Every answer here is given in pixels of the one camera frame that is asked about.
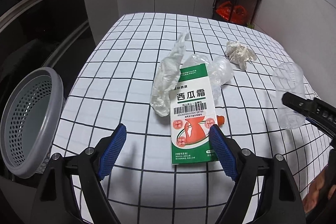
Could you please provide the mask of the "person's right hand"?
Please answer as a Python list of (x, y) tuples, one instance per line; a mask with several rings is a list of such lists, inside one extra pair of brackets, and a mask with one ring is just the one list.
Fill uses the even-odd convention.
[(325, 184), (325, 173), (328, 170), (328, 165), (326, 165), (320, 174), (313, 180), (310, 184), (308, 194), (302, 200), (304, 212), (307, 214), (312, 211), (317, 203), (321, 189)]

